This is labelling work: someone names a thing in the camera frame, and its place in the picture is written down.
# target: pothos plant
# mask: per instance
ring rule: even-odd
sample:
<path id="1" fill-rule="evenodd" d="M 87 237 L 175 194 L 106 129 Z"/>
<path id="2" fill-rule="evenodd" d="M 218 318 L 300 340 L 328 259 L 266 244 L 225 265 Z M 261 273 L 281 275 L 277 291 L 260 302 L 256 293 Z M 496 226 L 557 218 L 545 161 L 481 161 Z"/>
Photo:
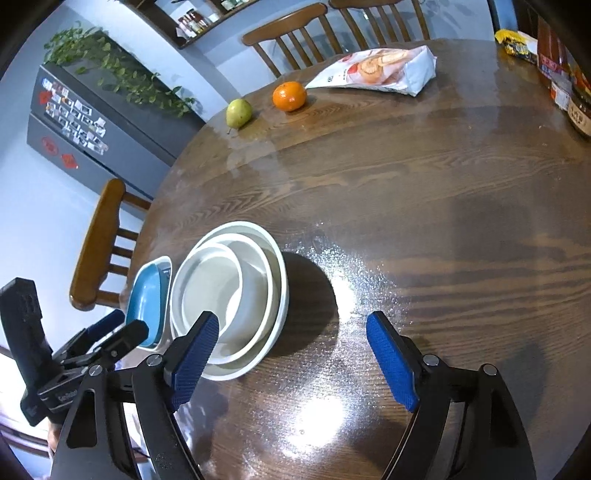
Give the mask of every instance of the pothos plant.
<path id="1" fill-rule="evenodd" d="M 76 69 L 76 74 L 82 75 L 95 68 L 110 72 L 115 83 L 109 84 L 109 79 L 101 77 L 97 85 L 115 93 L 121 92 L 130 103 L 154 104 L 181 117 L 196 101 L 192 97 L 179 98 L 177 93 L 181 89 L 180 86 L 172 90 L 163 89 L 161 86 L 164 85 L 157 80 L 159 73 L 152 74 L 138 68 L 135 58 L 111 43 L 106 33 L 95 27 L 84 30 L 78 23 L 76 27 L 53 35 L 44 47 L 47 51 L 45 63 L 67 65 L 86 60 L 84 66 Z"/>

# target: tangerine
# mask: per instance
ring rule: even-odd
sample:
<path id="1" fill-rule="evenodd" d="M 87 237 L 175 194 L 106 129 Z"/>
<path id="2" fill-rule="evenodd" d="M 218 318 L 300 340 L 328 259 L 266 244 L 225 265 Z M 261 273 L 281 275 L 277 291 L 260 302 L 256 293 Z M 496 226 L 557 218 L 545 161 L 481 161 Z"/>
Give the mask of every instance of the tangerine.
<path id="1" fill-rule="evenodd" d="M 273 105 L 284 112 L 292 112 L 304 105 L 307 96 L 300 82 L 285 82 L 273 92 Z"/>

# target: white bowl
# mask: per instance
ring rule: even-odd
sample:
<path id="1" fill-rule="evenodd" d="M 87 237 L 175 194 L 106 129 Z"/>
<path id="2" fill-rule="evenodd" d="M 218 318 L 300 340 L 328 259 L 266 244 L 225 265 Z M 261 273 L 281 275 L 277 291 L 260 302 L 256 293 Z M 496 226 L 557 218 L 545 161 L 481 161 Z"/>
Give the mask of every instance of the white bowl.
<path id="1" fill-rule="evenodd" d="M 239 260 L 247 262 L 255 268 L 267 281 L 267 300 L 264 314 L 261 316 L 248 317 L 249 325 L 244 326 L 242 331 L 245 335 L 239 336 L 237 320 L 232 322 L 228 329 L 229 336 L 220 336 L 218 343 L 211 356 L 209 363 L 214 365 L 227 364 L 239 359 L 246 354 L 259 340 L 271 330 L 277 318 L 279 304 L 279 290 L 273 280 L 271 266 L 267 256 L 254 240 L 239 233 L 222 233 L 216 235 L 202 244 L 202 247 L 210 244 L 221 244 L 232 250 Z"/>
<path id="2" fill-rule="evenodd" d="M 207 364 L 205 366 L 202 376 L 213 381 L 232 380 L 234 378 L 241 377 L 260 363 L 260 361 L 267 353 L 269 353 L 279 338 L 281 329 L 285 324 L 285 318 L 287 317 L 287 307 L 289 304 L 287 271 L 285 270 L 285 262 L 283 260 L 283 256 L 281 255 L 281 250 L 279 250 L 279 246 L 271 234 L 263 227 L 250 222 L 226 223 L 224 225 L 220 225 L 205 235 L 193 250 L 199 248 L 206 241 L 212 239 L 213 237 L 223 233 L 240 233 L 242 235 L 246 235 L 248 238 L 254 240 L 256 244 L 262 248 L 269 261 L 269 266 L 271 267 L 271 271 L 273 273 L 273 280 L 276 282 L 279 290 L 279 306 L 277 318 L 275 318 L 275 322 L 273 323 L 271 331 L 267 333 L 261 339 L 261 341 L 254 345 L 253 348 L 251 348 L 246 354 L 227 364 Z M 173 331 L 173 335 L 177 336 L 178 333 Z"/>
<path id="3" fill-rule="evenodd" d="M 247 325 L 250 315 L 263 315 L 265 282 L 225 245 L 202 245 L 185 259 L 174 279 L 171 325 L 178 335 L 185 335 L 201 313 L 210 310 L 219 320 L 220 336 L 227 336 L 235 322 Z"/>

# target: plastic bag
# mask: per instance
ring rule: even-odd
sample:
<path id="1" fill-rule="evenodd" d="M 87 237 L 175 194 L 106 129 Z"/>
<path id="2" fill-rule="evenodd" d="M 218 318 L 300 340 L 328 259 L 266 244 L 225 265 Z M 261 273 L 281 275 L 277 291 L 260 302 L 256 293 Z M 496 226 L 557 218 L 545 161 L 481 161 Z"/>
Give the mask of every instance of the plastic bag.
<path id="1" fill-rule="evenodd" d="M 326 67 L 306 88 L 349 87 L 416 96 L 435 78 L 436 61 L 427 46 L 360 51 Z"/>
<path id="2" fill-rule="evenodd" d="M 538 58 L 538 41 L 527 33 L 501 29 L 495 33 L 498 43 L 505 47 L 505 51 L 520 59 L 527 60 L 534 65 Z"/>

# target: wall shelf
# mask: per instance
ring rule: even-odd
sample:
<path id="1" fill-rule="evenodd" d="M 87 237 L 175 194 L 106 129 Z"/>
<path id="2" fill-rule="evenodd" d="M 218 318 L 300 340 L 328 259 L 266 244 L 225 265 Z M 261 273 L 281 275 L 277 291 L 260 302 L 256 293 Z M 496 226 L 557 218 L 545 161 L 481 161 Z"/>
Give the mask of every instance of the wall shelf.
<path id="1" fill-rule="evenodd" d="M 249 0 L 245 4 L 241 4 L 232 8 L 230 11 L 227 11 L 221 7 L 220 2 L 214 1 L 213 3 L 216 4 L 216 6 L 219 3 L 218 10 L 220 11 L 220 18 L 205 28 L 197 36 L 190 38 L 189 40 L 177 36 L 177 22 L 166 12 L 164 12 L 164 10 L 162 10 L 158 5 L 156 5 L 155 0 L 126 0 L 124 3 L 127 7 L 138 14 L 148 25 L 152 26 L 153 29 L 158 31 L 160 35 L 170 41 L 177 48 L 182 50 L 195 43 L 207 32 L 211 31 L 219 24 L 225 22 L 228 18 L 236 15 L 238 12 L 241 12 L 245 8 L 257 3 L 258 1 L 259 0 Z"/>

